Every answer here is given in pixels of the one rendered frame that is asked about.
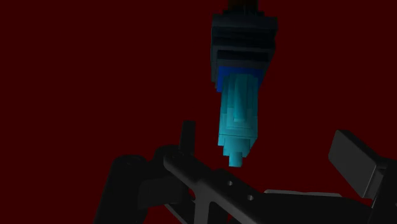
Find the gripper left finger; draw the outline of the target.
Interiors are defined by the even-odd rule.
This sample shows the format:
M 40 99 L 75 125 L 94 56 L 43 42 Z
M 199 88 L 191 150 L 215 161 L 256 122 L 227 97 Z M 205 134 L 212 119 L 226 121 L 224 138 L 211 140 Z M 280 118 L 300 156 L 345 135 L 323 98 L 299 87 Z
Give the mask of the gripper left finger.
M 193 223 L 193 196 L 164 167 L 166 155 L 194 154 L 195 122 L 185 121 L 178 145 L 159 147 L 150 161 L 140 155 L 113 160 L 93 224 L 143 224 L 150 207 L 169 206 L 182 222 Z

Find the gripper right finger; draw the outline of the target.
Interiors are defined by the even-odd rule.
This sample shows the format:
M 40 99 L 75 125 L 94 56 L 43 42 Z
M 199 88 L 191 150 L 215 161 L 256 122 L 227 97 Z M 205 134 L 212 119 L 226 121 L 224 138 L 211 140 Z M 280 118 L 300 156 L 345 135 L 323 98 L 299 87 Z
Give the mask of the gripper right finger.
M 328 160 L 362 198 L 368 224 L 397 224 L 397 160 L 382 157 L 349 130 L 337 130 Z

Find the teal and black blocky tool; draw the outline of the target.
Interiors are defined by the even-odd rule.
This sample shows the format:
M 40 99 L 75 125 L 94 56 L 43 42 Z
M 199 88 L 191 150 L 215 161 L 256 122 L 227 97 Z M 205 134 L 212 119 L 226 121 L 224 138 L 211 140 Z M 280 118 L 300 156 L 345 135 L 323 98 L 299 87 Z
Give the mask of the teal and black blocky tool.
M 211 80 L 221 94 L 218 146 L 241 167 L 258 137 L 258 92 L 275 53 L 278 23 L 258 0 L 228 0 L 212 16 Z

